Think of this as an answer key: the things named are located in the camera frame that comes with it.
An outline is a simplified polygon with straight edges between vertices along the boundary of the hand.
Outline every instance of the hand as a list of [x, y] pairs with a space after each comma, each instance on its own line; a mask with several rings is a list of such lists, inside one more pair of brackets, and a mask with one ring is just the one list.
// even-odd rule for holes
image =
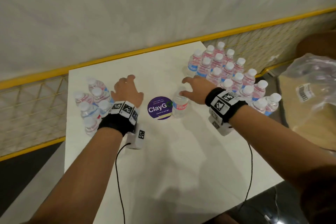
[[111, 91], [111, 97], [114, 101], [128, 101], [139, 107], [144, 99], [144, 94], [138, 92], [134, 84], [135, 76], [130, 74], [127, 79], [120, 78], [114, 85], [114, 91]]
[[181, 96], [187, 97], [188, 99], [204, 105], [205, 98], [208, 96], [210, 91], [212, 91], [217, 86], [212, 82], [209, 82], [206, 78], [195, 75], [193, 78], [186, 77], [182, 80], [182, 83], [188, 82], [192, 87], [192, 92], [183, 90], [180, 92]]

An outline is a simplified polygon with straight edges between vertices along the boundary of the purple circle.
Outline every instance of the purple circle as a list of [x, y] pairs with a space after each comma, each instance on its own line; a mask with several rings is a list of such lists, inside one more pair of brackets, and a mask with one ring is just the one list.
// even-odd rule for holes
[[148, 114], [154, 118], [158, 119], [160, 116], [165, 116], [158, 120], [165, 120], [171, 116], [173, 111], [173, 101], [166, 97], [156, 97], [149, 101], [147, 106]]

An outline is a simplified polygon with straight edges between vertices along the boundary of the white table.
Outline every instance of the white table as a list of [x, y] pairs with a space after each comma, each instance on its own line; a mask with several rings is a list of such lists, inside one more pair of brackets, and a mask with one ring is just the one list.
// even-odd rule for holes
[[[113, 90], [119, 78], [134, 74], [137, 89], [145, 93], [139, 116], [146, 130], [144, 147], [124, 149], [118, 158], [127, 223], [202, 223], [246, 196], [251, 175], [249, 147], [236, 131], [222, 137], [208, 121], [207, 106], [190, 103], [182, 119], [155, 120], [147, 112], [154, 97], [172, 99], [197, 48], [205, 50], [196, 42], [69, 72], [65, 170], [90, 139], [73, 99], [74, 91], [88, 91], [87, 76]], [[282, 181], [254, 150], [253, 165], [249, 198]], [[122, 222], [113, 169], [95, 223]]]

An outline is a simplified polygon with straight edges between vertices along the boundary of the clear plastic bottle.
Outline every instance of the clear plastic bottle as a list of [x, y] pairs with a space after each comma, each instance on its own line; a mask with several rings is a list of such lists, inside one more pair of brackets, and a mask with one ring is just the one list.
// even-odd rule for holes
[[244, 72], [244, 64], [246, 60], [244, 58], [237, 59], [237, 62], [234, 64], [233, 68], [233, 75], [236, 73], [243, 73]]
[[223, 67], [223, 54], [217, 53], [216, 56], [213, 58], [213, 60], [211, 62], [211, 71], [215, 67], [219, 67], [220, 69], [222, 69], [222, 67]]
[[173, 98], [173, 116], [175, 118], [182, 118], [186, 114], [188, 99], [180, 96], [180, 92], [183, 90], [186, 90], [186, 88], [183, 86], [179, 87]]
[[233, 74], [233, 63], [228, 62], [225, 67], [222, 69], [222, 73], [220, 77], [222, 78], [222, 82], [226, 79], [231, 79]]
[[265, 107], [267, 106], [267, 101], [264, 98], [259, 98], [257, 101], [250, 102], [249, 106], [258, 112], [265, 113]]
[[244, 74], [243, 78], [243, 88], [247, 85], [253, 85], [255, 83], [255, 75], [257, 74], [257, 70], [251, 68]]
[[109, 91], [106, 85], [102, 81], [96, 80], [95, 78], [87, 78], [86, 81], [89, 84], [90, 93], [92, 93], [92, 90], [94, 88], [100, 88], [103, 91], [107, 91], [107, 92]]
[[211, 70], [210, 63], [211, 59], [209, 57], [205, 57], [202, 63], [198, 65], [196, 75], [199, 75], [201, 77], [207, 77]]
[[240, 89], [236, 92], [239, 100], [246, 101], [246, 103], [250, 103], [252, 101], [252, 93], [254, 91], [254, 87], [252, 85], [247, 85], [243, 89]]
[[202, 51], [200, 49], [196, 49], [194, 54], [191, 55], [188, 63], [188, 76], [194, 76], [197, 71], [197, 67], [202, 61]]
[[213, 53], [214, 49], [215, 47], [213, 45], [209, 45], [208, 48], [203, 52], [202, 59], [204, 59], [205, 57], [213, 59], [213, 57], [215, 56], [215, 54]]
[[218, 42], [217, 47], [213, 50], [213, 54], [216, 55], [217, 53], [224, 54], [224, 42]]
[[244, 75], [242, 73], [236, 73], [233, 77], [232, 77], [232, 81], [233, 81], [233, 85], [231, 87], [231, 90], [233, 93], [239, 91], [242, 86], [243, 86], [243, 78]]
[[231, 91], [233, 81], [231, 79], [226, 79], [225, 81], [218, 84], [218, 87], [221, 87], [222, 89], [225, 89], [226, 91]]
[[109, 110], [111, 109], [111, 103], [107, 100], [102, 100], [98, 103], [100, 108], [100, 117], [103, 118], [109, 114]]
[[226, 66], [228, 62], [233, 63], [233, 55], [235, 54], [235, 51], [233, 49], [228, 49], [226, 54], [224, 55], [223, 58], [223, 67]]
[[88, 102], [89, 104], [93, 104], [93, 96], [91, 94], [76, 91], [73, 93], [73, 96], [75, 98], [77, 106], [82, 102]]
[[261, 80], [253, 86], [254, 91], [252, 94], [252, 101], [257, 101], [259, 98], [262, 98], [265, 95], [268, 82], [266, 82], [265, 80]]
[[272, 112], [275, 112], [278, 109], [281, 95], [278, 93], [273, 93], [272, 95], [265, 97], [265, 99], [267, 101], [267, 106], [265, 107], [265, 115], [269, 116]]
[[84, 119], [85, 117], [92, 117], [94, 119], [98, 119], [100, 117], [100, 110], [96, 105], [90, 105], [87, 102], [82, 102], [78, 105], [81, 110], [81, 117]]
[[84, 125], [85, 125], [85, 133], [88, 136], [93, 137], [94, 134], [97, 132], [99, 122], [97, 119], [94, 119], [92, 117], [85, 117]]
[[207, 80], [217, 85], [221, 81], [221, 73], [222, 69], [219, 67], [215, 67], [211, 73], [207, 75]]
[[103, 91], [101, 88], [94, 88], [92, 90], [93, 101], [98, 105], [102, 100], [111, 101], [111, 95], [107, 91]]

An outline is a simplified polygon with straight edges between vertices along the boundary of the gray wall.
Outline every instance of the gray wall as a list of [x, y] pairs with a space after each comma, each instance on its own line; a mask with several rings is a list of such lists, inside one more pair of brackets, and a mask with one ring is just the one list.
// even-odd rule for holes
[[0, 80], [336, 5], [336, 0], [0, 0]]

